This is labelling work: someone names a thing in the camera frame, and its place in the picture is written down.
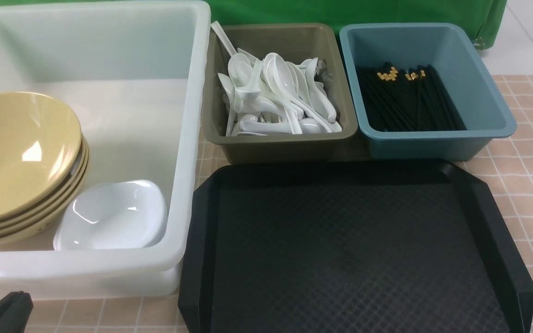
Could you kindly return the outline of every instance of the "stack of bowls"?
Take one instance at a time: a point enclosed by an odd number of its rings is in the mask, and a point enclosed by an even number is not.
[[[89,147],[64,102],[30,92],[0,94],[0,244],[42,232],[85,180]]]

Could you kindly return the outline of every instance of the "black plastic tray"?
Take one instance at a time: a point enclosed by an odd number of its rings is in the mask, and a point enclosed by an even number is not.
[[[440,160],[227,166],[194,194],[191,333],[528,333],[485,183]]]

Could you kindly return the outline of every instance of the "green backdrop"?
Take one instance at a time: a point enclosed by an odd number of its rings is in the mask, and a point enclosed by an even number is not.
[[[76,2],[0,0],[0,6]],[[336,32],[353,23],[449,22],[480,49],[493,46],[506,0],[207,0],[222,25],[319,22]]]

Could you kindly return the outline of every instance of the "blue plastic bin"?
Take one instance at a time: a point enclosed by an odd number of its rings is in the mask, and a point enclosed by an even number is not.
[[[377,160],[470,160],[492,139],[514,134],[517,124],[464,30],[444,23],[347,25],[342,54],[359,128]],[[460,113],[465,131],[382,132],[367,120],[355,66],[396,68],[433,65]]]

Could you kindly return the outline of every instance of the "white plastic tub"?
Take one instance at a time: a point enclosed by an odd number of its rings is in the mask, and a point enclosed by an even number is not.
[[[0,7],[0,92],[66,101],[91,148],[85,188],[149,179],[166,235],[151,248],[52,251],[56,226],[0,247],[0,298],[149,296],[178,287],[191,215],[210,10],[201,1]]]

